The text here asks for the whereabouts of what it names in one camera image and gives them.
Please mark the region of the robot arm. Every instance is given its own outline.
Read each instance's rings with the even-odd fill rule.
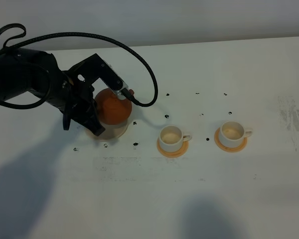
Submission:
[[[41,98],[33,105],[38,106],[46,101],[63,113],[65,130],[69,129],[71,120],[86,127],[96,136],[105,130],[98,120],[96,102],[93,99],[92,84],[98,78],[101,78],[120,100],[127,98],[136,105],[147,107],[157,99],[157,83],[151,70],[155,97],[152,102],[142,104],[132,96],[127,84],[97,54],[67,71],[61,71],[52,54],[15,46],[0,51],[0,105],[15,109],[29,109],[29,107],[5,102],[29,91]],[[79,75],[83,76],[84,81],[79,80]]]

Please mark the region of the white tabletop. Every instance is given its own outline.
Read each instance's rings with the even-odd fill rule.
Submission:
[[[63,131],[49,104],[0,107],[0,239],[299,238],[299,37],[134,50],[158,100],[134,106],[107,147],[76,122]],[[152,99],[149,74],[123,49],[52,53],[62,70],[98,53],[139,101]],[[98,80],[95,93],[104,87]],[[216,146],[226,120],[254,129],[243,151]],[[180,158],[157,151],[166,124],[193,135]]]

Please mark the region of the orange saucer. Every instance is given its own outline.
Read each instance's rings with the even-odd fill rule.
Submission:
[[[244,138],[243,142],[241,143],[241,145],[239,145],[238,147],[236,148],[228,148],[228,147],[225,147],[221,144],[221,142],[219,141],[219,138],[218,138],[218,134],[219,134],[219,131],[220,131],[220,128],[218,128],[215,132],[215,135],[214,135],[214,139],[215,139],[215,143],[217,144],[217,146],[226,151],[226,152],[229,152],[229,153],[236,153],[236,152],[239,152],[241,150],[243,150],[246,145],[247,145],[247,138]]]
[[[178,151],[170,153],[170,152],[166,152],[166,151],[162,150],[162,148],[159,145],[159,140],[157,139],[157,149],[163,156],[165,156],[167,158],[178,158],[186,153],[186,151],[188,149],[188,141],[184,142],[182,147]]]

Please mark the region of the white teacup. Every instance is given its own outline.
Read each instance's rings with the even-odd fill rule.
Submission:
[[[178,127],[168,125],[160,131],[158,141],[162,150],[171,153],[178,151],[183,143],[191,138],[190,133],[183,133]]]
[[[244,128],[236,121],[227,121],[220,127],[218,139],[223,146],[236,148],[242,144],[244,138],[252,134],[252,128]]]

